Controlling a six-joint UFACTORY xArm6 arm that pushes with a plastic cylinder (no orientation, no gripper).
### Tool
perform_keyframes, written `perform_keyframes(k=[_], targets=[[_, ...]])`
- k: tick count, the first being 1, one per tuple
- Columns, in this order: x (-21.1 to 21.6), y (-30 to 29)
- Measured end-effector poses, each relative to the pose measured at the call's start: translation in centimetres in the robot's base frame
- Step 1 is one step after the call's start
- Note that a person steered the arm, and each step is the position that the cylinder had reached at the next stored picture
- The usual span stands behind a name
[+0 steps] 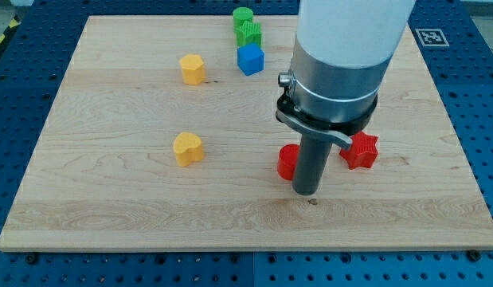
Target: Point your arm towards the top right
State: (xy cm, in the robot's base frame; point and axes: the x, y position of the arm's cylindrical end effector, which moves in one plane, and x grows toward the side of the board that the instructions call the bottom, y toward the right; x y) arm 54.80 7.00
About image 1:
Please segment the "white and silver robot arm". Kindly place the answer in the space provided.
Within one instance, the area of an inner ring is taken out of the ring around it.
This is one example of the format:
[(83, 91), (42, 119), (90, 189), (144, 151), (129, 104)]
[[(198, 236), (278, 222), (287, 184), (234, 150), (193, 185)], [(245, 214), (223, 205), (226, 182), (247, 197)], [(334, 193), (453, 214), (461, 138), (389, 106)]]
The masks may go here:
[(415, 0), (302, 0), (291, 98), (312, 118), (355, 120), (372, 109)]

